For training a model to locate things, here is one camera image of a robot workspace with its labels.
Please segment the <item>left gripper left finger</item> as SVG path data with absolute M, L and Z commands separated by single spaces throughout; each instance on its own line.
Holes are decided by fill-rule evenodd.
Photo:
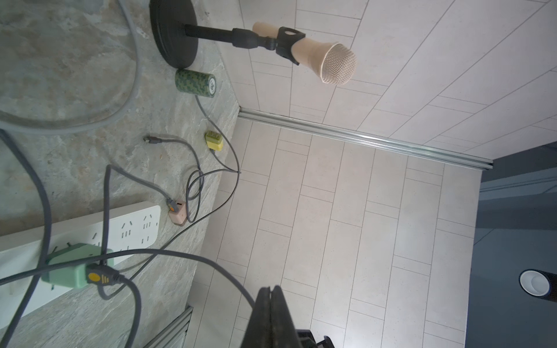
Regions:
M 270 348 L 272 342 L 271 289 L 263 287 L 258 292 L 240 347 Z

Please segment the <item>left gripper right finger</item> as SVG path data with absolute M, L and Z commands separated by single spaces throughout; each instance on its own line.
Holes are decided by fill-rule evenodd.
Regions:
M 302 348 L 294 327 L 284 293 L 279 286 L 271 292 L 271 346 L 273 348 Z

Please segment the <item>green charger plug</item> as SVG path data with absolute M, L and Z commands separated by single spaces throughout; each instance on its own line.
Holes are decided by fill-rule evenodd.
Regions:
M 46 264 L 57 265 L 60 263 L 98 256 L 101 254 L 101 250 L 101 246 L 97 244 L 73 244 L 65 249 L 60 249 L 49 254 L 46 258 Z M 88 276 L 88 265 L 90 264 L 92 264 L 92 262 L 86 262 L 79 265 L 72 265 L 66 268 L 49 271 L 41 276 L 41 280 L 56 287 L 82 289 L 89 285 L 91 281 Z

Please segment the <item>yellow charger plug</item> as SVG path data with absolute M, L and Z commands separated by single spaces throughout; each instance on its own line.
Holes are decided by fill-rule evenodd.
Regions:
M 224 147 L 222 134 L 212 130 L 205 133 L 205 142 L 207 147 L 214 152 L 220 152 Z

